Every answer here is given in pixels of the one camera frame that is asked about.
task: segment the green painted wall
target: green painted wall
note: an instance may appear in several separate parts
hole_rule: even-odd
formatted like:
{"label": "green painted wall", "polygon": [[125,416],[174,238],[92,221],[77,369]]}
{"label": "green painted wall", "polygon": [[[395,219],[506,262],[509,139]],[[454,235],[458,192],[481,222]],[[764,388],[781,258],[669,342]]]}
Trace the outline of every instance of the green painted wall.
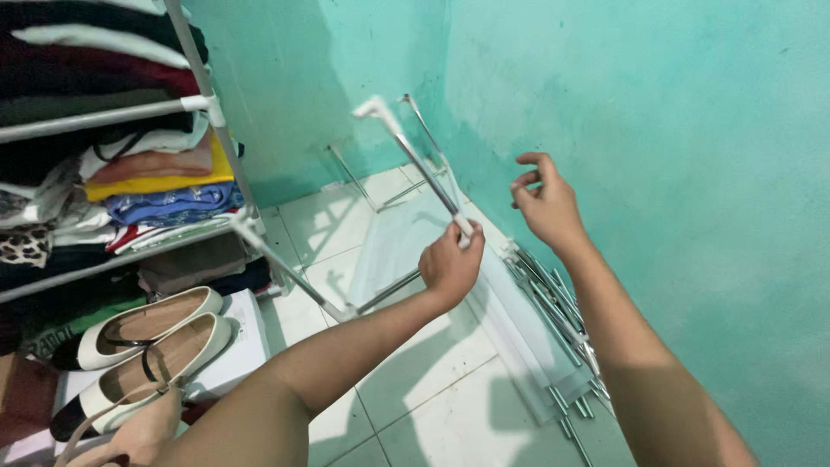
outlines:
{"label": "green painted wall", "polygon": [[634,300],[766,465],[830,459],[830,2],[453,0],[432,117],[510,209],[554,155]]}
{"label": "green painted wall", "polygon": [[217,92],[260,206],[405,164],[375,121],[354,107],[372,94],[422,96],[443,68],[445,0],[200,0],[185,2],[211,53]]}

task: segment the yellow cloth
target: yellow cloth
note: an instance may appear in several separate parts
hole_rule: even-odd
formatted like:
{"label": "yellow cloth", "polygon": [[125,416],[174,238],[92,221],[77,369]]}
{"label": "yellow cloth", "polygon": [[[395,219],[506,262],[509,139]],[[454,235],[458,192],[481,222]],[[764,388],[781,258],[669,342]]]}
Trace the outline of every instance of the yellow cloth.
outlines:
{"label": "yellow cloth", "polygon": [[210,175],[203,177],[182,177],[178,175],[146,177],[123,180],[111,184],[87,183],[84,185],[86,198],[89,201],[100,201],[113,194],[156,193],[159,191],[184,188],[195,184],[213,184],[233,180],[231,165],[227,162],[225,151],[222,150],[222,143],[219,142],[216,134],[211,138],[210,152],[211,161],[213,162],[213,172]]}

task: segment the white flat shoe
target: white flat shoe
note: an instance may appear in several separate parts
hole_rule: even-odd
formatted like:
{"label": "white flat shoe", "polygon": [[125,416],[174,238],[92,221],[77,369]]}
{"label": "white flat shoe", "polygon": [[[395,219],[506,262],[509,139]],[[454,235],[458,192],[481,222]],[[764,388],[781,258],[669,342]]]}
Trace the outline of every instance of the white flat shoe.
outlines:
{"label": "white flat shoe", "polygon": [[[60,409],[49,425],[52,436],[66,442],[94,415],[135,391],[148,381],[178,384],[205,366],[230,341],[231,324],[212,313],[191,317],[145,348],[140,355],[113,366]],[[103,435],[120,427],[141,407],[160,396],[151,389],[126,397],[114,409],[92,423],[82,439]]]}
{"label": "white flat shoe", "polygon": [[126,360],[180,322],[219,313],[222,296],[210,287],[191,288],[156,303],[133,308],[99,322],[52,353],[58,370],[97,370]]}

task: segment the blue floral cloth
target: blue floral cloth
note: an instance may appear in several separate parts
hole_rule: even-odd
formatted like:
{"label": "blue floral cloth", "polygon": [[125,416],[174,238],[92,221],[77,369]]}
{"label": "blue floral cloth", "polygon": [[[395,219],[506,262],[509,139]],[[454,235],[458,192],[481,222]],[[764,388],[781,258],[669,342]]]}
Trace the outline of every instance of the blue floral cloth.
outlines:
{"label": "blue floral cloth", "polygon": [[153,227],[192,224],[243,204],[242,193],[233,181],[158,193],[117,194],[105,201],[107,211],[117,224]]}

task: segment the shelf rack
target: shelf rack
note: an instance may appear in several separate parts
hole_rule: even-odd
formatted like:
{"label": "shelf rack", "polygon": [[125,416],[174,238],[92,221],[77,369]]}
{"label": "shelf rack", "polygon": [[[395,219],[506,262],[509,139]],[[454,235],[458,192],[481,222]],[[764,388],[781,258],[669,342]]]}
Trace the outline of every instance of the shelf rack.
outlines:
{"label": "shelf rack", "polygon": [[[240,160],[236,157],[236,148],[234,147],[231,139],[231,134],[227,129],[222,108],[219,106],[218,97],[216,96],[216,93],[213,92],[213,88],[211,87],[208,71],[204,64],[202,64],[202,59],[198,54],[196,42],[193,40],[193,35],[190,33],[188,20],[182,13],[181,2],[180,0],[164,0],[164,4],[167,7],[167,13],[173,23],[176,35],[182,44],[184,55],[188,59],[193,76],[196,78],[196,83],[200,92],[199,95],[186,96],[177,100],[155,102],[141,106],[125,107],[112,111],[101,111],[80,116],[68,116],[55,120],[38,121],[25,125],[7,126],[0,128],[0,144],[41,136],[57,135],[59,133],[66,133],[69,131],[84,130],[86,128],[94,128],[97,126],[112,125],[126,121],[142,120],[154,116],[163,116],[183,111],[206,111],[213,127],[213,131],[219,139],[219,142],[222,144],[222,149],[225,151],[225,156],[227,157],[228,163],[233,171],[233,177],[236,179],[239,190],[242,192],[242,197],[245,199],[245,205],[248,206],[248,212],[251,213],[251,218],[255,219],[259,226],[257,232],[262,236],[263,241],[265,241],[266,244],[269,244],[265,228],[260,219],[259,210],[256,208],[256,203],[254,203],[253,195],[251,194],[251,186],[248,184],[247,178],[242,172],[242,164]],[[201,242],[208,238],[213,238],[230,232],[233,232],[233,229],[230,225],[224,224],[207,232],[202,231],[191,235],[186,233],[181,237],[171,238],[145,250],[112,258],[106,263],[102,263],[91,268],[78,269],[76,271],[63,273],[51,278],[29,283],[18,288],[13,288],[5,292],[0,292],[0,303],[10,302],[14,299],[25,297],[26,295],[42,292],[58,285],[85,278],[93,274],[102,273],[112,268],[134,263],[156,254],[168,252],[176,248],[181,248],[185,245]],[[283,272],[278,263],[272,260],[270,260],[269,263],[271,264],[271,278],[273,279],[273,283],[276,285],[276,287],[272,288],[271,291],[274,294],[284,293],[286,291],[287,284],[283,276]]]}

